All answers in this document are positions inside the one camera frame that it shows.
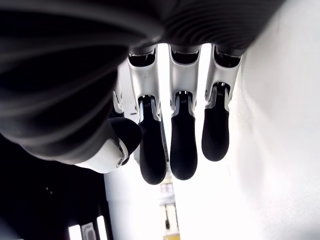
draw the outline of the robotic hand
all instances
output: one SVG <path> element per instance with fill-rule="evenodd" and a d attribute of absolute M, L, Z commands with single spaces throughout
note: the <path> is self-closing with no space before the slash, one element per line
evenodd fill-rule
<path fill-rule="evenodd" d="M 167 170 L 157 44 L 169 44 L 170 167 L 197 168 L 195 107 L 201 45 L 212 44 L 202 152 L 229 147 L 241 56 L 283 0 L 0 1 L 0 133 L 37 158 L 108 173 L 140 144 L 149 184 Z M 127 58 L 138 125 L 124 118 L 117 67 Z"/>
<path fill-rule="evenodd" d="M 169 46 L 172 134 L 170 168 L 180 180 L 190 179 L 198 164 L 195 114 L 201 46 Z M 202 152 L 211 161 L 224 158 L 229 147 L 229 108 L 241 56 L 231 56 L 212 45 L 205 89 Z M 157 46 L 132 49 L 128 64 L 139 126 L 140 169 L 149 184 L 160 183 L 166 174 L 161 134 L 161 104 L 157 71 Z"/>

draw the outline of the light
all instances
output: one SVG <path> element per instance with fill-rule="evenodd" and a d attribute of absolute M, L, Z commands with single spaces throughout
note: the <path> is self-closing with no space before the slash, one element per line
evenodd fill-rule
<path fill-rule="evenodd" d="M 100 240 L 108 240 L 104 216 L 99 216 L 96 220 L 98 222 Z"/>
<path fill-rule="evenodd" d="M 82 240 L 81 230 L 79 225 L 69 227 L 69 237 L 70 240 Z"/>

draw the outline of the yellow object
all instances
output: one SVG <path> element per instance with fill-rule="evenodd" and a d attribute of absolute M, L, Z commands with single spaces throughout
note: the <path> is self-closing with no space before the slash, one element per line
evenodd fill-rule
<path fill-rule="evenodd" d="M 180 240 L 180 234 L 163 236 L 163 240 Z"/>

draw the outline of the black fingertip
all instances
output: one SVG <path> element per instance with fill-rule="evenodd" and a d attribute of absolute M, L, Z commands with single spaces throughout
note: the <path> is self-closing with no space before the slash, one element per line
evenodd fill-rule
<path fill-rule="evenodd" d="M 204 110 L 201 142 L 203 155 L 210 161 L 222 160 L 229 148 L 229 112 L 224 108 Z"/>

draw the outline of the black rubber fingertip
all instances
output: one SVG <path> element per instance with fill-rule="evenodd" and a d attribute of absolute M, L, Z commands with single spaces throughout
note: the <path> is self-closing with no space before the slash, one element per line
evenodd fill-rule
<path fill-rule="evenodd" d="M 210 161 L 222 160 L 229 148 L 229 112 L 224 108 L 204 110 L 201 142 L 203 155 Z"/>
<path fill-rule="evenodd" d="M 134 121 L 124 117 L 110 118 L 109 121 L 115 134 L 126 146 L 128 154 L 131 155 L 142 139 L 139 126 Z"/>
<path fill-rule="evenodd" d="M 171 118 L 170 167 L 179 180 L 190 179 L 197 170 L 196 119 L 188 109 L 188 95 L 180 94 L 179 113 Z"/>
<path fill-rule="evenodd" d="M 162 141 L 161 122 L 144 120 L 140 144 L 140 170 L 143 179 L 151 185 L 160 184 L 166 176 L 167 162 Z"/>

